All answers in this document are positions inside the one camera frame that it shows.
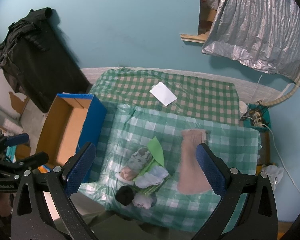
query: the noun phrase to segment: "teal bin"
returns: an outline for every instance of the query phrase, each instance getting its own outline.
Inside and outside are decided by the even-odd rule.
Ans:
[[[270,114],[269,114],[268,108],[267,107],[265,108],[264,106],[260,106],[260,105],[255,105],[255,104],[248,105],[249,110],[253,110],[256,108],[259,108],[261,110],[264,123],[271,129]],[[268,131],[268,128],[266,128],[264,126],[258,127],[258,126],[252,125],[252,120],[250,118],[245,118],[245,120],[243,121],[243,126],[248,127],[248,128],[253,128],[255,130],[258,130],[259,132]]]

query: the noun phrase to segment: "blue box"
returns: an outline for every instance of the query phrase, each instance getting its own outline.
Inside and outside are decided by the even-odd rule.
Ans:
[[[36,153],[46,152],[50,171],[63,166],[86,143],[97,146],[106,108],[95,95],[58,94],[41,130]],[[90,170],[82,182],[87,182]]]

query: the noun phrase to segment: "electrical cable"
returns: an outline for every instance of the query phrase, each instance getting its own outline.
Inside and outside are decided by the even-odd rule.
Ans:
[[[284,165],[283,159],[282,159],[281,155],[279,154],[279,151],[278,151],[278,149],[277,149],[277,147],[276,147],[276,145],[275,145],[275,142],[274,142],[274,135],[273,135],[272,130],[271,130],[267,125],[265,125],[265,124],[262,124],[262,125],[265,126],[265,127],[267,127],[267,128],[269,129],[269,131],[271,132],[271,134],[272,134],[272,139],[273,139],[273,145],[274,145],[274,148],[275,148],[276,151],[277,151],[277,154],[278,154],[278,157],[279,157],[280,162],[281,162],[281,164],[282,164],[282,167],[283,167],[283,169],[286,171],[286,173],[288,174],[289,178],[291,179],[292,184],[295,186],[295,188],[298,190],[298,192],[299,192],[299,194],[300,194],[300,189],[298,188],[298,186],[297,186],[296,183],[294,182],[293,178],[291,177],[290,173],[288,172],[286,166]]]
[[[258,88],[258,85],[259,85],[259,82],[260,82],[261,77],[262,77],[262,75],[259,77],[259,80],[258,80],[258,83],[257,83],[257,85],[256,85],[256,88],[255,88],[255,90],[254,90],[254,92],[253,92],[253,94],[252,94],[252,96],[251,96],[251,98],[250,98],[249,103],[247,104],[247,111],[248,111],[249,104],[251,103],[251,100],[252,100],[252,98],[253,98],[255,92],[257,91],[257,88]]]

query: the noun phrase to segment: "green checkered blanket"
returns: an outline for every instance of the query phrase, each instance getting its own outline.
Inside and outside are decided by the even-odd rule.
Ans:
[[[168,106],[149,90],[159,82],[178,98]],[[101,101],[137,105],[162,112],[205,119],[230,125],[239,124],[239,98],[234,84],[155,70],[110,69],[90,90]]]
[[[259,132],[239,126],[230,126],[207,120],[194,119],[171,113],[144,109],[139,106],[103,102],[106,119],[97,145],[97,157],[92,166],[91,179],[80,191],[102,204],[131,218],[155,225],[185,231],[197,231],[217,206],[220,196],[205,194],[183,195],[177,191],[178,166],[181,156],[181,131],[200,128],[207,131],[207,144],[229,167],[242,173],[255,174]],[[124,184],[115,173],[127,163],[140,147],[154,136],[160,141],[165,167],[171,178],[155,193],[156,204],[149,210],[123,206],[114,198]],[[233,228],[239,217],[245,196],[240,199],[226,231]]]

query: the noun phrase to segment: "white paper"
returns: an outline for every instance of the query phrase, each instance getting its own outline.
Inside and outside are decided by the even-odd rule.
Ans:
[[[154,95],[164,106],[172,103],[177,97],[170,91],[169,88],[162,82],[155,85],[151,90],[150,93]]]

